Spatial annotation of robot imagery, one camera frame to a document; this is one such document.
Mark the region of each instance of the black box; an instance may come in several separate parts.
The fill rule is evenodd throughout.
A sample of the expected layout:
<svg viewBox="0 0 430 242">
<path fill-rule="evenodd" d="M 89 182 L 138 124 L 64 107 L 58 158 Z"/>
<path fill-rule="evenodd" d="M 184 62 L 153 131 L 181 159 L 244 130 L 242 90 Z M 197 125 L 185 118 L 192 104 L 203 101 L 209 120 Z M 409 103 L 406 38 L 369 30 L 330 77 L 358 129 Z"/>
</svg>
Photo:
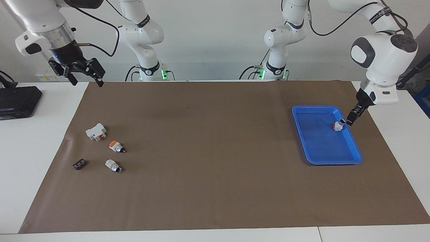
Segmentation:
<svg viewBox="0 0 430 242">
<path fill-rule="evenodd" d="M 0 89 L 0 120 L 30 117 L 41 96 L 37 87 Z"/>
</svg>

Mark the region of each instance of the blue plastic tray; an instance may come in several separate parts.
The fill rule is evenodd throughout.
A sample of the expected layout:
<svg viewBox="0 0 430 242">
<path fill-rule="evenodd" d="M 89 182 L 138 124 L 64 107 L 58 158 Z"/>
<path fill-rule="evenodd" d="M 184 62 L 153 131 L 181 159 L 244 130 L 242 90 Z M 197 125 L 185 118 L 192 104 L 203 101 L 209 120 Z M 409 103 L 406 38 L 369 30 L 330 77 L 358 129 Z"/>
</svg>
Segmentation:
<svg viewBox="0 0 430 242">
<path fill-rule="evenodd" d="M 342 131 L 333 124 L 343 118 L 334 106 L 295 106 L 294 120 L 307 160 L 315 165 L 360 164 L 361 152 L 348 125 Z"/>
</svg>

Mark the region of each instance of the brown tablecloth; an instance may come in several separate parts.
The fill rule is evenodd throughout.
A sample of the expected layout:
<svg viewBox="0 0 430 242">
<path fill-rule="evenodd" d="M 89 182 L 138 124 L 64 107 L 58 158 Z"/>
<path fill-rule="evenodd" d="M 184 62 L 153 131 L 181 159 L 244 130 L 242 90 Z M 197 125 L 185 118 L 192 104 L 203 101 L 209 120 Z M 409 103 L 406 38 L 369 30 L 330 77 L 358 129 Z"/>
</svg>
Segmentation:
<svg viewBox="0 0 430 242">
<path fill-rule="evenodd" d="M 430 223 L 368 113 L 351 128 L 362 164 L 304 157 L 292 107 L 347 115 L 355 93 L 341 81 L 90 83 L 20 233 Z M 107 138 L 91 141 L 99 122 Z"/>
</svg>

